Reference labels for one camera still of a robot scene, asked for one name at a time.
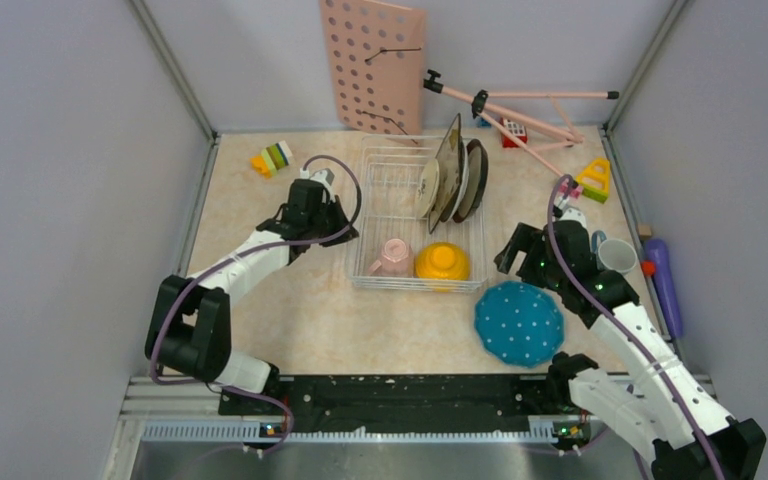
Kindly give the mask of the blue white mug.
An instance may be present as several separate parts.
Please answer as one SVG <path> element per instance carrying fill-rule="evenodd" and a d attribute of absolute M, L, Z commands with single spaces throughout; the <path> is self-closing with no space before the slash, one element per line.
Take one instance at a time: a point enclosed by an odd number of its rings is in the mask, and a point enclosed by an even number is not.
<path fill-rule="evenodd" d="M 613 270 L 625 275 L 638 265 L 637 251 L 630 243 L 619 238 L 609 238 L 602 230 L 592 233 L 591 250 L 602 270 Z"/>

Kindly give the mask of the white wire dish rack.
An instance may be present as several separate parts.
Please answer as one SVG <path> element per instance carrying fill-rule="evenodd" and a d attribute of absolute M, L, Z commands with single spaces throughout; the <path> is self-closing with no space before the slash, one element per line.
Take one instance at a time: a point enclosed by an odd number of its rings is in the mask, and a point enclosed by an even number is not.
<path fill-rule="evenodd" d="M 489 278 L 485 253 L 485 222 L 478 208 L 462 223 L 452 220 L 428 231 L 428 220 L 416 214 L 416 190 L 427 161 L 434 158 L 441 135 L 367 135 L 361 141 L 361 217 L 356 224 L 359 239 L 349 247 L 348 277 L 353 286 L 369 289 L 468 293 L 478 290 Z M 461 248 L 468 257 L 470 272 L 465 280 L 419 278 L 410 273 L 393 276 L 370 273 L 385 242 L 405 241 L 414 254 L 436 242 Z"/>

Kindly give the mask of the blue rimmed bowl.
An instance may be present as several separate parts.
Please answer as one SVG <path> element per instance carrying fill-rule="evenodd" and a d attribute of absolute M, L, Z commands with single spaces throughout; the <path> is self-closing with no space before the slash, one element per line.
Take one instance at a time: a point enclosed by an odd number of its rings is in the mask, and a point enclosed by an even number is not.
<path fill-rule="evenodd" d="M 486 352 L 512 366 L 536 368 L 552 360 L 565 340 L 560 308 L 544 291 L 506 281 L 474 305 L 474 330 Z"/>

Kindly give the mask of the white pink handled cup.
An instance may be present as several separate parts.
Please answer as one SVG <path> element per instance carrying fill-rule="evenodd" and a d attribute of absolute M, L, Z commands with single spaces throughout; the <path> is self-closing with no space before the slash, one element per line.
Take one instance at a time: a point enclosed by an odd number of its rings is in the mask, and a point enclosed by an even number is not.
<path fill-rule="evenodd" d="M 400 238 L 391 238 L 383 243 L 366 273 L 370 276 L 410 277 L 413 268 L 414 252 L 409 243 Z"/>

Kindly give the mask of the small cream saucer plate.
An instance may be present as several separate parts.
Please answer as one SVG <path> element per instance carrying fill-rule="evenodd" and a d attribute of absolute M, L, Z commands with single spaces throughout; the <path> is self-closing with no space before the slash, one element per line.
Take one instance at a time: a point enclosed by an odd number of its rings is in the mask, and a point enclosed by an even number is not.
<path fill-rule="evenodd" d="M 436 158 L 431 158 L 423 167 L 416 190 L 415 214 L 417 218 L 424 218 L 431 211 L 436 201 L 439 184 L 439 162 Z"/>

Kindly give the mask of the orange yellow bowl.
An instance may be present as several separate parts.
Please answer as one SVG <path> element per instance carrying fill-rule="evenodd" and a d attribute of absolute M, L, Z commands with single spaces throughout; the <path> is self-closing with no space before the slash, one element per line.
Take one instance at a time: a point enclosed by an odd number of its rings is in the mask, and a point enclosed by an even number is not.
<path fill-rule="evenodd" d="M 471 273 L 470 258 L 455 244 L 436 242 L 417 254 L 414 272 L 423 279 L 466 281 Z"/>

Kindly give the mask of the white plate red characters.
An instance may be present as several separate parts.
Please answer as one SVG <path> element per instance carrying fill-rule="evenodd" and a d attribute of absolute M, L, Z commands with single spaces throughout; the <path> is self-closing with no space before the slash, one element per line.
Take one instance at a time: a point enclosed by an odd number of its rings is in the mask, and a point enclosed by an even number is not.
<path fill-rule="evenodd" d="M 450 221 L 454 217 L 454 214 L 457 212 L 457 209 L 465 196 L 465 189 L 468 185 L 469 161 L 468 154 L 466 153 L 466 146 L 463 141 L 459 143 L 458 154 L 458 183 L 455 195 L 448 205 L 448 214 L 445 218 L 446 221 Z"/>

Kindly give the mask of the square floral plate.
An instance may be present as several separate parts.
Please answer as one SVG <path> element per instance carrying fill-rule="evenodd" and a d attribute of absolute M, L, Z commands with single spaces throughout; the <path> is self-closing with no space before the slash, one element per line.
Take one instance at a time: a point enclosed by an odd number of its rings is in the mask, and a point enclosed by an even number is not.
<path fill-rule="evenodd" d="M 448 221 L 455 210 L 463 177 L 462 150 L 462 116 L 458 113 L 435 156 L 439 166 L 439 185 L 428 216 L 429 234 L 434 233 L 440 223 Z"/>

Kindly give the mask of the dark red rimmed plate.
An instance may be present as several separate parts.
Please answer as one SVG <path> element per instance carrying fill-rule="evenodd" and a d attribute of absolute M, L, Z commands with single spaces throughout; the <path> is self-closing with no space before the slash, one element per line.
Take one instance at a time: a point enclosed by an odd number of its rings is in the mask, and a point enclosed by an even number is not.
<path fill-rule="evenodd" d="M 463 223 L 478 210 L 489 176 L 488 153 L 480 140 L 472 139 L 466 144 L 466 160 L 469 168 L 466 189 L 452 216 L 455 223 Z"/>

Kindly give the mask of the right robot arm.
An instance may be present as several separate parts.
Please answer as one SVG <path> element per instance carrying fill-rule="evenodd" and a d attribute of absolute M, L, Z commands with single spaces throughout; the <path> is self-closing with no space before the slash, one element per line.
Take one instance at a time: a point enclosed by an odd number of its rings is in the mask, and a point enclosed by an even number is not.
<path fill-rule="evenodd" d="M 550 361 L 546 397 L 560 412 L 577 407 L 625 440 L 655 479 L 752 479 L 766 445 L 753 419 L 738 420 L 708 394 L 662 338 L 624 276 L 601 270 L 586 228 L 555 220 L 520 223 L 495 256 L 508 273 L 556 293 L 563 306 L 625 365 L 634 389 L 613 381 L 584 354 L 558 352 Z"/>

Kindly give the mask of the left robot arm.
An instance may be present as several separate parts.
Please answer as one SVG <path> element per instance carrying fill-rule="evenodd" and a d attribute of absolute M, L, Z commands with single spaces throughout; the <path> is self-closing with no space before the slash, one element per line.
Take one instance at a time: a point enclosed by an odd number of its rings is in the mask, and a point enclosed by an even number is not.
<path fill-rule="evenodd" d="M 279 404 L 272 364 L 235 350 L 233 307 L 270 274 L 291 265 L 312 245 L 339 245 L 358 232 L 333 191 L 328 169 L 304 173 L 275 216 L 261 222 L 235 250 L 192 277 L 166 277 L 159 286 L 144 353 L 196 381 L 242 390 L 257 413 Z"/>

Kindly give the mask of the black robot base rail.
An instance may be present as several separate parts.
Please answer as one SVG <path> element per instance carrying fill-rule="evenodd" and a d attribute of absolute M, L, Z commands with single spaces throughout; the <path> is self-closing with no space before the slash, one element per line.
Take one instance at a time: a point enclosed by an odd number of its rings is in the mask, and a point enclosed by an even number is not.
<path fill-rule="evenodd" d="M 521 434 L 557 449 L 604 431 L 542 374 L 280 375 L 259 398 L 222 388 L 218 413 L 279 418 L 298 434 Z"/>

